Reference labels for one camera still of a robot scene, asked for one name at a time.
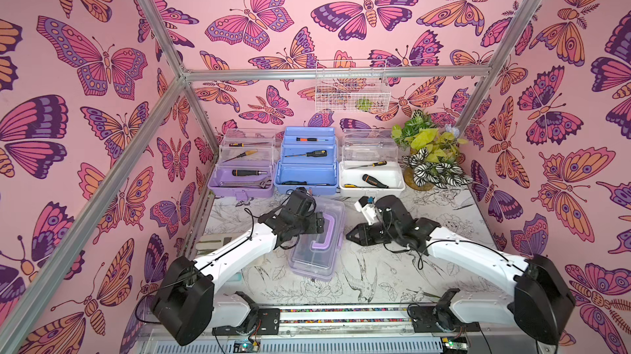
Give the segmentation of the purple toolbox clear lid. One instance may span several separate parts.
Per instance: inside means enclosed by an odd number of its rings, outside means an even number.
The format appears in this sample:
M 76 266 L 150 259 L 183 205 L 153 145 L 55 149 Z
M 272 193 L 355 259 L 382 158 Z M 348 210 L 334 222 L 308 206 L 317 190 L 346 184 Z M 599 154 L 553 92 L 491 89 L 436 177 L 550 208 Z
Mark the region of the purple toolbox clear lid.
M 341 201 L 316 198 L 316 212 L 325 220 L 324 232 L 302 235 L 289 257 L 289 268 L 296 275 L 330 282 L 343 243 L 346 207 Z

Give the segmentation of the white toolbox clear lid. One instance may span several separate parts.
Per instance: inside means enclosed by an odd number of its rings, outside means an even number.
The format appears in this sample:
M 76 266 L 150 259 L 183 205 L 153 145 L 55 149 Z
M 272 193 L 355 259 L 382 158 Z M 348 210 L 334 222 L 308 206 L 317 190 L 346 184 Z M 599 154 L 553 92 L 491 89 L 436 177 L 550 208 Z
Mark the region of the white toolbox clear lid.
M 389 186 L 375 188 L 362 179 L 369 174 Z M 399 165 L 399 147 L 390 131 L 379 128 L 345 129 L 339 162 L 339 193 L 347 198 L 399 196 L 406 188 Z

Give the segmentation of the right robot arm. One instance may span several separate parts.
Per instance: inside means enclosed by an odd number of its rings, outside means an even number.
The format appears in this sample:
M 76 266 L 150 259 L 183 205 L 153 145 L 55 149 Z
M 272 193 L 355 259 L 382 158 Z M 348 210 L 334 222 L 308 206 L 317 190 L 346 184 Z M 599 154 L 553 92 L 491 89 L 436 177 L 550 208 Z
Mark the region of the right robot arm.
M 499 288 L 498 296 L 447 290 L 432 311 L 437 326 L 454 331 L 466 324 L 517 326 L 549 346 L 560 344 L 576 300 L 555 264 L 543 255 L 511 255 L 467 239 L 434 220 L 412 217 L 397 196 L 363 196 L 355 209 L 365 219 L 346 236 L 361 247 L 394 243 L 417 255 L 445 260 Z

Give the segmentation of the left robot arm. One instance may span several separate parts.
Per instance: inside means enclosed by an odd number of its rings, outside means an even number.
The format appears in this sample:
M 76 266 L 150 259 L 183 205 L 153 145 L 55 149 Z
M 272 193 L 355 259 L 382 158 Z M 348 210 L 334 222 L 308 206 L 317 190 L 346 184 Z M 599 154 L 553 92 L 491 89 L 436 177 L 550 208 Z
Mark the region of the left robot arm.
M 187 346 L 208 328 L 251 334 L 259 325 L 260 307 L 245 293 L 221 294 L 220 289 L 251 262 L 286 242 L 324 232 L 324 215 L 305 188 L 291 191 L 267 213 L 248 214 L 248 232 L 195 260 L 177 258 L 155 291 L 151 314 L 179 345 Z

